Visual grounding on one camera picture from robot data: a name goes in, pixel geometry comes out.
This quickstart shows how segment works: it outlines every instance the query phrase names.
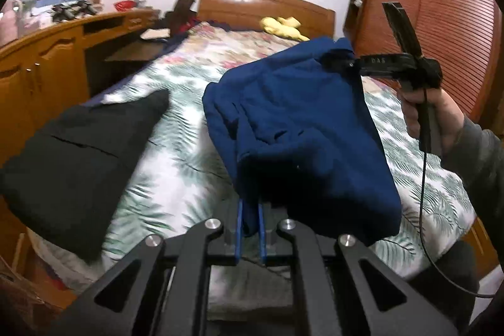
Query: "red bowl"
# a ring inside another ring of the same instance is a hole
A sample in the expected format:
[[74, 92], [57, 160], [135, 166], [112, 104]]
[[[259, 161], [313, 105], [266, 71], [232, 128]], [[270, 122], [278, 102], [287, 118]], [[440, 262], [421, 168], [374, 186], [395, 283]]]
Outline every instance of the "red bowl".
[[114, 3], [114, 8], [117, 12], [125, 12], [137, 6], [135, 1], [120, 1]]

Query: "bedspread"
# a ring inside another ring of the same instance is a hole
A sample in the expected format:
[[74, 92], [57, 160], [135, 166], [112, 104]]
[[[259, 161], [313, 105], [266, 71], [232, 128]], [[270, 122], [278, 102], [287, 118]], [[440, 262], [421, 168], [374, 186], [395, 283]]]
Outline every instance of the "bedspread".
[[[192, 29], [178, 50], [159, 58], [104, 98], [104, 103], [128, 102], [162, 88], [169, 88], [172, 96], [170, 109], [156, 125], [110, 224], [102, 261], [97, 262], [102, 269], [94, 266], [92, 273], [85, 274], [77, 257], [40, 241], [44, 251], [39, 250], [39, 254], [64, 282], [81, 291], [148, 234], [183, 234], [210, 217], [216, 202], [236, 196], [208, 137], [201, 103], [203, 91], [229, 68], [294, 44], [261, 32], [226, 32], [203, 22]], [[363, 78], [363, 82], [365, 100], [403, 208], [399, 234], [378, 241], [371, 248], [397, 274], [408, 278], [428, 264], [418, 227], [423, 157], [418, 142], [407, 135], [393, 90], [369, 78]], [[462, 182], [455, 174], [441, 169], [439, 163], [436, 156], [427, 156], [424, 236], [434, 259], [465, 234], [475, 219]], [[212, 268], [210, 312], [241, 312], [291, 303], [288, 272], [258, 266], [255, 247], [255, 237], [245, 241], [248, 260], [241, 261], [237, 268]], [[78, 272], [82, 278], [77, 279]]]

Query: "human hand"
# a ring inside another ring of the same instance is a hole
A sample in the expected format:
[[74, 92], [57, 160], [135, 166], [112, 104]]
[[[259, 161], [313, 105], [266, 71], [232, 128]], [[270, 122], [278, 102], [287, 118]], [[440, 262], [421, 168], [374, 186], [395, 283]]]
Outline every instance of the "human hand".
[[[401, 109], [408, 134], [413, 138], [420, 136], [420, 123], [416, 104], [424, 102], [423, 89], [414, 92], [399, 90], [397, 97], [401, 101]], [[443, 89], [427, 89], [427, 101], [434, 106], [439, 125], [441, 147], [443, 154], [453, 147], [464, 125], [464, 113], [457, 103]]]

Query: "wooden bed frame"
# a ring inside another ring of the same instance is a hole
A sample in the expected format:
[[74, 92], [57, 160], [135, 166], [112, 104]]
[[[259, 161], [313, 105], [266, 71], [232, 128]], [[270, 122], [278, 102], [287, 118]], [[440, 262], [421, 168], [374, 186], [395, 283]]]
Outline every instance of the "wooden bed frame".
[[266, 16], [294, 16], [309, 38], [334, 34], [334, 11], [302, 0], [200, 0], [198, 7], [198, 19], [225, 22], [233, 29], [261, 30], [259, 22]]

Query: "metal screw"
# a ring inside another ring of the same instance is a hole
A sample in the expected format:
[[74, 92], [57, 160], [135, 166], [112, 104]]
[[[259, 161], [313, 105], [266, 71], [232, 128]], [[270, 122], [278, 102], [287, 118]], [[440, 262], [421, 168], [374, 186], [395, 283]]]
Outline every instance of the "metal screw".
[[147, 246], [158, 246], [161, 243], [162, 239], [159, 235], [149, 235], [145, 238], [145, 243]]
[[296, 228], [296, 221], [293, 219], [284, 219], [280, 222], [280, 228], [289, 231]]
[[340, 236], [340, 244], [343, 246], [354, 246], [355, 237], [350, 234], [343, 234]]
[[209, 230], [216, 230], [220, 227], [221, 222], [217, 218], [210, 218], [205, 221], [205, 227]]

